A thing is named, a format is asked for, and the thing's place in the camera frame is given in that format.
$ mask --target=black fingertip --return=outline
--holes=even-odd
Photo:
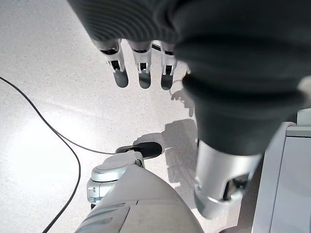
[[[126,69],[123,72],[117,69],[116,72],[113,73],[113,75],[115,77],[115,81],[118,87],[125,88],[128,85]]]
[[[151,75],[150,73],[139,73],[138,74],[139,85],[143,89],[147,89],[151,85]]]
[[[172,84],[173,84],[173,76],[169,74],[166,74],[166,75],[162,74],[162,77],[161,77],[162,89],[166,91],[170,90],[170,88],[172,87]]]

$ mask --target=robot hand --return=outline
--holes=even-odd
[[[297,85],[311,73],[311,2],[69,2],[118,86],[128,84],[121,38],[133,49],[142,88],[151,82],[152,40],[164,42],[163,89],[172,85],[170,56],[188,64],[183,85],[195,103],[200,139],[198,210],[211,218],[240,200],[281,122],[303,104]]]

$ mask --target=floor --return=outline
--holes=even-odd
[[[0,4],[0,76],[13,82],[60,133],[95,150],[158,141],[164,153],[146,167],[168,182],[207,233],[233,226],[240,207],[218,219],[200,216],[193,201],[196,164],[194,105],[182,90],[179,63],[171,91],[160,87],[160,53],[153,51],[152,84],[138,84],[130,47],[123,41],[129,85],[118,88],[102,54],[63,0]],[[0,82],[0,232],[42,232],[69,198],[77,163],[26,100]],[[81,160],[80,186],[51,233],[71,233],[89,213],[86,183],[108,155],[73,146]]]

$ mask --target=silver joint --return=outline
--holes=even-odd
[[[169,75],[173,75],[177,66],[177,60],[175,59],[173,53],[174,45],[161,42],[161,66],[162,66],[162,75],[166,75],[169,72]]]
[[[150,73],[151,66],[151,42],[129,42],[134,55],[138,73]]]
[[[116,70],[124,72],[125,64],[120,39],[104,42],[93,39],[92,41],[105,56],[106,62],[112,69],[112,72],[116,73]]]
[[[215,218],[240,201],[260,159],[261,154],[227,154],[200,141],[194,195],[201,215]]]

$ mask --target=black cable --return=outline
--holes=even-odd
[[[24,98],[26,98],[26,94],[24,94],[21,90],[19,90],[14,84],[10,83],[9,81],[7,81],[6,79],[4,79],[4,78],[2,78],[2,77],[0,77],[0,79],[1,79],[2,81],[6,82],[7,84],[11,85],[15,90],[17,90],[21,95],[23,95]],[[26,100],[27,100],[29,103],[30,103],[30,102],[32,103],[32,107],[35,108],[36,112],[38,113],[39,111],[38,111],[38,109],[37,109],[36,107],[34,107],[35,105],[33,104],[33,102],[32,102],[29,98],[27,98]],[[46,120],[44,120],[44,118],[42,117],[42,115],[41,115],[41,114],[38,114],[38,115],[39,115],[39,117],[44,121],[44,123],[46,123]],[[85,149],[85,150],[88,150],[88,151],[91,151],[91,152],[94,152],[94,153],[98,153],[98,154],[108,154],[108,155],[113,155],[113,154],[115,154],[115,153],[108,153],[108,152],[93,150],[93,149],[90,149],[90,148],[81,146],[81,145],[79,145],[79,144],[77,144],[77,143],[71,141],[69,138],[63,136],[59,131],[57,131],[57,130],[56,130],[53,126],[51,126],[50,124],[49,124],[49,126],[53,128],[54,133],[57,133],[57,134],[58,134],[59,136],[61,136],[63,139],[69,141],[70,143],[72,143],[72,144],[74,144],[74,145],[76,145],[76,146],[78,146],[78,147],[80,147],[80,148],[82,148],[82,149]]]
[[[77,191],[77,188],[78,188],[78,185],[79,185],[79,182],[80,182],[80,178],[81,178],[81,164],[80,164],[80,160],[77,156],[77,154],[74,152],[74,150],[68,145],[68,143],[65,141],[69,141],[73,144],[75,144],[76,146],[79,146],[83,149],[86,149],[86,150],[89,150],[89,151],[92,151],[92,152],[96,152],[96,153],[104,153],[104,154],[112,154],[112,153],[105,153],[105,152],[101,152],[101,151],[96,151],[96,150],[92,150],[92,149],[88,149],[88,148],[85,148],[83,146],[80,146],[74,142],[72,142],[71,140],[69,140],[68,138],[64,137],[62,134],[60,134],[56,129],[54,129],[47,121],[46,119],[41,115],[41,113],[39,112],[39,110],[37,109],[37,107],[34,105],[34,103],[26,96],[26,94],[24,94],[17,86],[15,86],[14,84],[12,84],[11,82],[7,81],[6,79],[0,77],[0,79],[2,81],[4,81],[5,83],[9,84],[11,87],[13,87],[16,91],[18,91],[26,100],[27,102],[32,106],[32,108],[36,111],[36,113],[39,115],[39,117],[43,120],[43,122],[49,127],[49,129],[51,129],[53,131],[53,133],[56,134],[57,137],[59,137],[59,139],[61,139],[65,145],[71,150],[71,152],[74,154],[76,160],[77,160],[77,163],[78,163],[78,167],[79,167],[79,171],[78,171],[78,179],[77,179],[77,183],[75,185],[75,188],[70,196],[70,198],[68,199],[68,201],[66,202],[66,204],[64,205],[64,207],[58,212],[58,214],[54,217],[54,219],[49,223],[49,225],[44,229],[44,231],[42,233],[47,233],[50,228],[53,226],[53,224],[58,220],[58,218],[61,216],[61,214],[66,210],[66,208],[68,207],[68,205],[70,204],[70,202],[72,201],[76,191]]]
[[[57,131],[57,130],[55,130],[55,131],[56,131],[57,134],[58,134],[59,136],[61,136],[63,139],[69,141],[70,143],[72,143],[72,144],[74,144],[74,145],[76,145],[76,146],[78,146],[78,147],[80,147],[80,148],[82,148],[82,149],[85,149],[85,150],[88,150],[88,151],[91,151],[91,152],[94,152],[94,153],[98,153],[98,154],[109,154],[109,155],[115,154],[115,153],[102,152],[102,151],[92,150],[92,149],[86,148],[86,147],[81,146],[81,145],[79,145],[79,144],[77,144],[77,143],[71,141],[70,139],[66,138],[66,137],[63,136],[59,131]]]

